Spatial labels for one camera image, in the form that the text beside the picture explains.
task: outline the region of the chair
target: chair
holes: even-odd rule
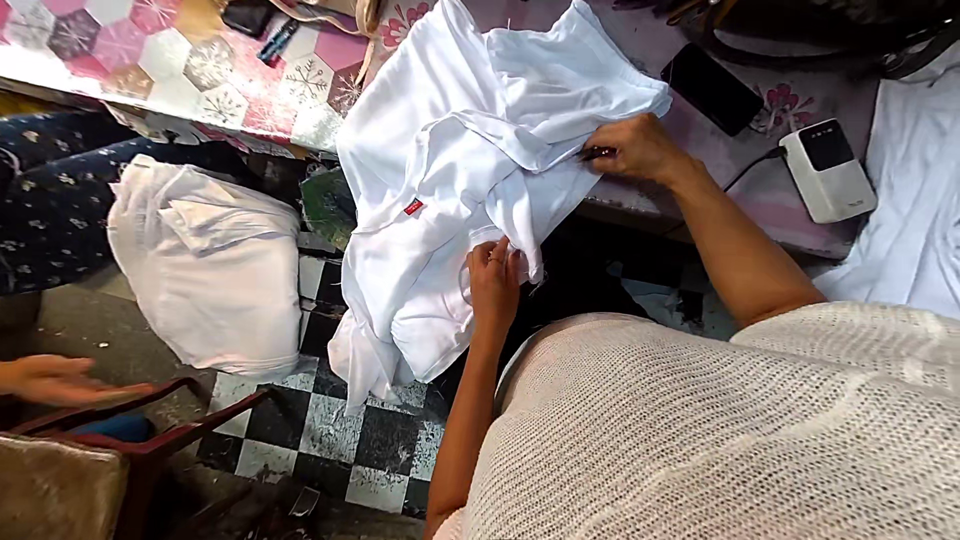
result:
[[[21,494],[13,510],[0,510],[0,529],[18,527],[30,538],[91,540],[107,540],[113,530],[114,538],[139,540],[166,458],[241,412],[276,399],[276,393],[261,388],[236,404],[142,443],[68,431],[155,402],[183,386],[206,397],[196,380],[174,379],[130,402],[102,409],[57,411],[0,433],[0,467],[10,467],[0,474],[0,492],[5,498]],[[83,508],[64,508],[66,501]],[[54,516],[62,523],[50,523]]]

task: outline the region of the table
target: table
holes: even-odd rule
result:
[[[138,131],[291,155],[334,149],[368,40],[304,26],[275,65],[223,0],[0,0],[0,77],[103,100]],[[274,27],[282,22],[274,21]]]
[[[367,82],[435,0],[386,0],[373,39]],[[547,30],[565,1],[465,0],[481,31]],[[657,76],[686,44],[649,10],[614,12],[592,0],[613,41],[642,71]],[[0,0],[0,77],[79,93],[119,107],[140,130],[171,131],[192,142],[226,138],[244,149],[289,155],[287,143],[334,149],[334,136],[362,87],[355,75],[367,41],[332,28],[301,27],[270,68],[255,58],[262,42],[227,30],[216,0]],[[729,40],[743,38],[727,37]],[[782,54],[783,44],[749,46]],[[774,147],[791,125],[837,117],[863,158],[878,80],[839,73],[776,73],[729,65],[764,97],[750,129],[728,137],[683,98],[663,118],[667,129],[725,184]],[[843,258],[861,220],[817,225],[785,166],[765,161],[732,190],[733,199],[777,242]],[[604,177],[582,210],[665,233],[680,223],[672,197],[655,184]],[[672,235],[683,237],[684,231]]]

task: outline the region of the charging cable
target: charging cable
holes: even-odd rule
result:
[[[743,176],[744,176],[745,174],[747,174],[747,171],[749,171],[750,169],[754,168],[754,167],[755,167],[758,163],[760,163],[761,161],[773,160],[773,159],[775,159],[775,158],[782,158],[782,157],[784,157],[784,156],[786,156],[786,148],[784,148],[784,147],[782,147],[782,146],[778,146],[778,147],[772,149],[771,151],[767,152],[767,153],[764,154],[763,156],[760,156],[759,158],[751,161],[746,167],[743,167],[743,170],[741,170],[739,173],[737,173],[736,176],[733,177],[733,180],[731,180],[731,182],[730,182],[729,184],[727,184],[727,185],[724,186],[723,192],[726,193],[726,192],[730,191],[731,187],[733,187],[733,185],[736,184],[737,182],[740,182],[740,179],[742,179]],[[666,235],[668,235],[668,234],[670,234],[670,233],[673,233],[674,231],[676,231],[677,229],[679,229],[680,227],[682,227],[682,226],[684,226],[684,225],[686,225],[686,222],[685,222],[685,221],[681,221],[680,224],[678,224],[677,226],[673,227],[672,229],[668,229],[667,231],[661,233],[660,235],[661,235],[661,236],[666,236]]]

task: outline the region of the black bag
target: black bag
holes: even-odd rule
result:
[[[777,70],[876,69],[897,79],[923,67],[960,37],[956,0],[673,0],[661,2],[658,11],[692,15],[683,19],[687,37],[719,59]],[[832,52],[764,55],[730,46],[717,37],[717,30],[804,42]]]

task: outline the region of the green object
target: green object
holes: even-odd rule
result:
[[[350,232],[357,226],[357,210],[343,169],[321,169],[310,174],[300,183],[300,196],[307,228],[345,250]]]

